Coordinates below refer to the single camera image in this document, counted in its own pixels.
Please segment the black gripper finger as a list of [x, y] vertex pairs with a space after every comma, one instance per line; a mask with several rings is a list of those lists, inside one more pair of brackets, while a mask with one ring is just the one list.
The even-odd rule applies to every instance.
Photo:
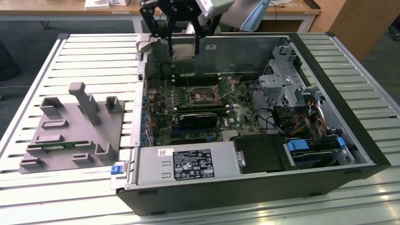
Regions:
[[169, 22], [167, 22], [167, 25], [161, 27], [155, 20], [153, 14], [156, 11], [157, 4], [140, 4], [140, 14], [141, 18], [144, 19], [144, 22], [149, 28], [149, 32], [152, 34], [153, 38], [161, 38], [167, 41], [168, 45], [168, 54], [169, 56], [173, 56], [173, 50], [172, 50], [172, 29], [169, 27]]
[[205, 27], [201, 27], [199, 22], [199, 14], [189, 14], [191, 23], [195, 29], [195, 54], [200, 53], [200, 39], [212, 36], [220, 23], [223, 14], [212, 17], [211, 22], [207, 22]]

